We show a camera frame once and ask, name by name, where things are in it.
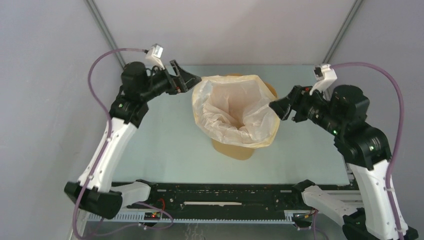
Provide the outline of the translucent white trash bag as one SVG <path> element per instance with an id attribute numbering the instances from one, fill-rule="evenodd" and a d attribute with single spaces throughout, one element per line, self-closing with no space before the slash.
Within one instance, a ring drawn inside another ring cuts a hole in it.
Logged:
<path id="1" fill-rule="evenodd" d="M 280 126 L 269 107 L 277 98 L 255 74 L 203 76 L 192 92 L 194 121 L 219 143 L 264 148 L 273 143 Z"/>

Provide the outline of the orange plastic trash bin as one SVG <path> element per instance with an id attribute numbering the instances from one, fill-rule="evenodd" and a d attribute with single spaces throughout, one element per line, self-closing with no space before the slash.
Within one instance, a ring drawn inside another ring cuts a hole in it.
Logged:
<path id="1" fill-rule="evenodd" d="M 211 139 L 211 144 L 217 152 L 232 159 L 241 161 L 251 158 L 256 150 L 255 148 L 224 144 L 214 139 Z"/>

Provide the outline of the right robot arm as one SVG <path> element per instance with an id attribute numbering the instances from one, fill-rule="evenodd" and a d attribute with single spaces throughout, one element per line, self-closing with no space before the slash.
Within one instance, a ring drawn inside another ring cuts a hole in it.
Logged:
<path id="1" fill-rule="evenodd" d="M 388 197 L 386 171 L 392 153 L 386 135 L 366 122 L 370 101 L 353 85 L 337 86 L 330 98 L 296 85 L 269 107 L 285 121 L 295 111 L 296 123 L 312 121 L 334 137 L 334 146 L 352 171 L 363 207 L 333 198 L 310 180 L 294 186 L 291 204 L 297 209 L 312 207 L 341 226 L 348 240 L 415 240 L 418 231 L 404 220 L 396 224 Z"/>

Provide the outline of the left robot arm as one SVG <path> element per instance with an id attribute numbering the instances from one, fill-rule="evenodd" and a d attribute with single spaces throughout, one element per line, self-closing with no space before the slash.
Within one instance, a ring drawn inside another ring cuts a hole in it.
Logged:
<path id="1" fill-rule="evenodd" d="M 158 194 L 141 181 L 118 187 L 112 186 L 113 173 L 134 133 L 149 110 L 148 102 L 163 93 L 186 93 L 201 82 L 201 77 L 170 61 L 175 74 L 159 66 L 147 68 L 134 61 L 124 66 L 121 86 L 107 113 L 103 137 L 83 174 L 76 182 L 67 182 L 65 194 L 81 210 L 113 219 L 121 208 L 140 202 L 153 208 Z"/>

